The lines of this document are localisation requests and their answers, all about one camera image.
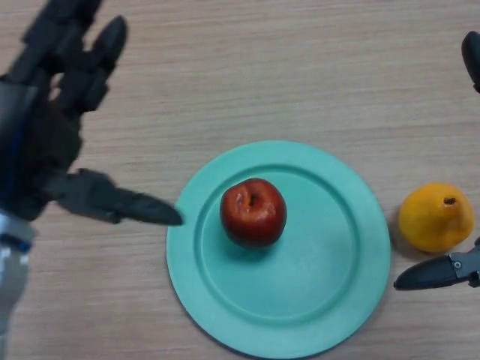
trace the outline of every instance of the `wood grain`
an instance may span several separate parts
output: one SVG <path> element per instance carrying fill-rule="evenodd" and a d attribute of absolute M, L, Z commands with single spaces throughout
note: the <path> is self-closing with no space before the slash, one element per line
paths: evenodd
<path fill-rule="evenodd" d="M 42 4 L 0 1 L 5 68 Z M 109 97 L 85 118 L 76 166 L 174 201 L 221 152 L 287 139 L 346 161 L 388 218 L 431 180 L 463 188 L 480 215 L 479 96 L 460 51 L 480 30 L 477 1 L 109 0 L 89 39 L 116 14 L 130 40 Z M 36 227 L 10 359 L 242 359 L 177 302 L 164 229 L 109 226 L 54 206 Z M 394 243 L 392 280 L 420 259 Z M 368 324 L 321 359 L 477 359 L 479 304 L 468 286 L 389 287 Z"/>

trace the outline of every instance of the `apple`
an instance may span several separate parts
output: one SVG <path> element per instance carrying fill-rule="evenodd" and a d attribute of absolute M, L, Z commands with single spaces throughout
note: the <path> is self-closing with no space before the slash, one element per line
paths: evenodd
<path fill-rule="evenodd" d="M 246 248 L 267 248 L 284 231 L 287 206 L 280 191 L 262 178 L 249 178 L 222 196 L 220 217 L 226 233 Z"/>

